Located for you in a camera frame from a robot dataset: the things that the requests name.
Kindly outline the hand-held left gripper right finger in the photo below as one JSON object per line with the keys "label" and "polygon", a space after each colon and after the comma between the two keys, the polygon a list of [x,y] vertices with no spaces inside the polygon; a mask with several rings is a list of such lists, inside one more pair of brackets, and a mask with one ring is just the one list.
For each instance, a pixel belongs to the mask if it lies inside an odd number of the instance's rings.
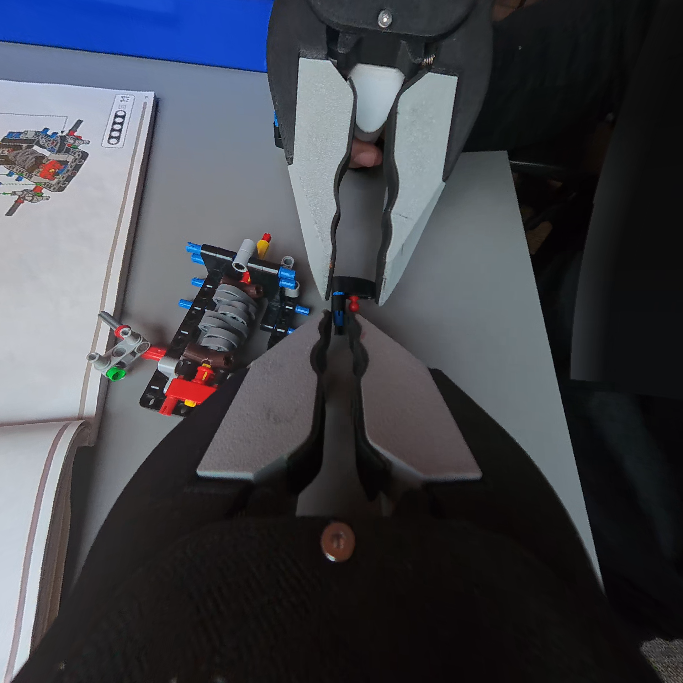
{"label": "hand-held left gripper right finger", "polygon": [[482,479],[428,367],[360,315],[349,317],[356,470],[367,498]]}

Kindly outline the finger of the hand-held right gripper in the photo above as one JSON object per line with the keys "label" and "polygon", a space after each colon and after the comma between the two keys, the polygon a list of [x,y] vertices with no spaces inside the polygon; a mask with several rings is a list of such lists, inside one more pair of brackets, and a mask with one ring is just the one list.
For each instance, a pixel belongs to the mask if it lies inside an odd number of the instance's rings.
{"label": "finger of the hand-held right gripper", "polygon": [[339,185],[353,141],[356,92],[328,60],[298,61],[293,160],[288,166],[313,281],[331,293]]}
{"label": "finger of the hand-held right gripper", "polygon": [[445,188],[443,172],[458,86],[429,72],[407,85],[390,116],[385,153],[387,193],[378,252],[376,302],[395,290]]}

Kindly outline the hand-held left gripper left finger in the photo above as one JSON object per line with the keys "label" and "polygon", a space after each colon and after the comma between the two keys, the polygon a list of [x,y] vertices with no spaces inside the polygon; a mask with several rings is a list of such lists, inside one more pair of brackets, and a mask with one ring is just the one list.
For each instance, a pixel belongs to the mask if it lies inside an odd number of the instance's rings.
{"label": "hand-held left gripper left finger", "polygon": [[300,494],[322,464],[327,311],[250,366],[197,467],[198,476]]}

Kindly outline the black lego frame assembly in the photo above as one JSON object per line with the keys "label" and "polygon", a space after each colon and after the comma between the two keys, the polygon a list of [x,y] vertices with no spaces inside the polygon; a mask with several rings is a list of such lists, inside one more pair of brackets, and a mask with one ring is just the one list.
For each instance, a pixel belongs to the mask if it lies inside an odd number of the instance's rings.
{"label": "black lego frame assembly", "polygon": [[272,237],[244,239],[236,252],[189,242],[192,262],[206,276],[193,278],[194,298],[178,302],[184,318],[169,344],[151,344],[131,326],[101,311],[99,320],[114,334],[103,354],[87,355],[90,367],[110,382],[123,380],[133,363],[156,363],[139,404],[164,416],[185,417],[204,403],[238,369],[240,350],[255,329],[272,348],[292,334],[296,316],[310,308],[298,302],[295,260],[266,259]]}

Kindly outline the small black lego subassembly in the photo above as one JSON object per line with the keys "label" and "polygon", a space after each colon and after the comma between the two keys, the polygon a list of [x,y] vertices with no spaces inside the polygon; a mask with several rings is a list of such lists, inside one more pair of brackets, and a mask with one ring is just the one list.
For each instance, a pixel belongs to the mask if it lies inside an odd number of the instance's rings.
{"label": "small black lego subassembly", "polygon": [[360,301],[375,299],[374,281],[358,277],[334,277],[330,296],[334,334],[345,334],[346,318],[359,312]]}

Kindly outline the person's right forearm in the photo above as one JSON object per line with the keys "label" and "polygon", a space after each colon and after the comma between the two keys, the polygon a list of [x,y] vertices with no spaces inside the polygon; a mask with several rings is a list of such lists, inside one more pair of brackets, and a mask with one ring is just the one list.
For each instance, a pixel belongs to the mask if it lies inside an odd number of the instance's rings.
{"label": "person's right forearm", "polygon": [[491,79],[466,152],[554,137],[611,96],[619,71],[619,1],[536,1],[493,25]]}

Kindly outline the person's right hand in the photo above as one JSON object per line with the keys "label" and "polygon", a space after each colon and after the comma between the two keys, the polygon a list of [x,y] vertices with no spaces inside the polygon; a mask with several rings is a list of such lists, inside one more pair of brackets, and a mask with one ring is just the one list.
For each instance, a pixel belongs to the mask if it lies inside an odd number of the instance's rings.
{"label": "person's right hand", "polygon": [[364,140],[354,136],[349,169],[371,169],[382,165],[383,162],[384,135],[380,133],[375,140]]}

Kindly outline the blue plastic bin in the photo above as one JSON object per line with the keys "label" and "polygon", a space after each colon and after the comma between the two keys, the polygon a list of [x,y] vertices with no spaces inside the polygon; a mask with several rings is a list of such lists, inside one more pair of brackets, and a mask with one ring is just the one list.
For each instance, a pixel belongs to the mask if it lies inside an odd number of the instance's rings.
{"label": "blue plastic bin", "polygon": [[1,40],[263,73],[272,1],[2,1]]}

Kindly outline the white instruction booklet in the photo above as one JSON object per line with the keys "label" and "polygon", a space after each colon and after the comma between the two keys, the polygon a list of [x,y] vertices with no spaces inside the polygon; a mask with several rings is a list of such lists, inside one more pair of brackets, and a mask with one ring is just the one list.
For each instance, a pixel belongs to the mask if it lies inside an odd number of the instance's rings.
{"label": "white instruction booklet", "polygon": [[76,451],[97,438],[152,91],[1,81],[1,681],[59,610]]}

